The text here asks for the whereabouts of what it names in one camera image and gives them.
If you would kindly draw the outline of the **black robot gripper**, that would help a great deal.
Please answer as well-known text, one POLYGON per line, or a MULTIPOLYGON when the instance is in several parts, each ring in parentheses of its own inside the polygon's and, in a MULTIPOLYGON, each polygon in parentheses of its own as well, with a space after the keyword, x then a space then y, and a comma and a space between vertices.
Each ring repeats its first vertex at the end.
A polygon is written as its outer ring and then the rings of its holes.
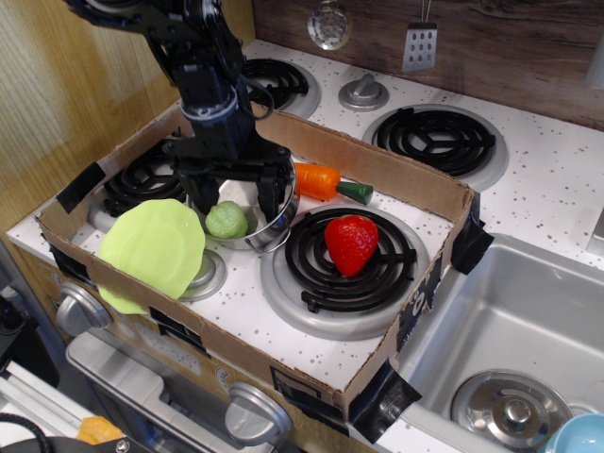
POLYGON ((250 108, 241 109, 236 101, 213 107, 182 101, 180 112, 193 134, 167 141, 163 152, 190 201, 209 213, 219 199, 215 179, 253 181, 260 210, 272 222, 291 176, 290 152, 262 138, 250 108))

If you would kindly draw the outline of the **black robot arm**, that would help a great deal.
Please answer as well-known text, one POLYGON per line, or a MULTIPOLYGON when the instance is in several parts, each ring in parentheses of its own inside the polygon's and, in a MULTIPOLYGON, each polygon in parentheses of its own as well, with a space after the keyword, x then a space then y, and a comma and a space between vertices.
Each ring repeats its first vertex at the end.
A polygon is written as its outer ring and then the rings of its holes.
POLYGON ((280 212, 293 176, 291 153, 258 133, 242 74, 241 42, 218 1, 70 1, 69 10, 92 25, 136 33, 145 40, 180 94, 193 128, 167 142, 164 153, 193 204, 217 205, 222 179, 251 181, 266 221, 280 212))

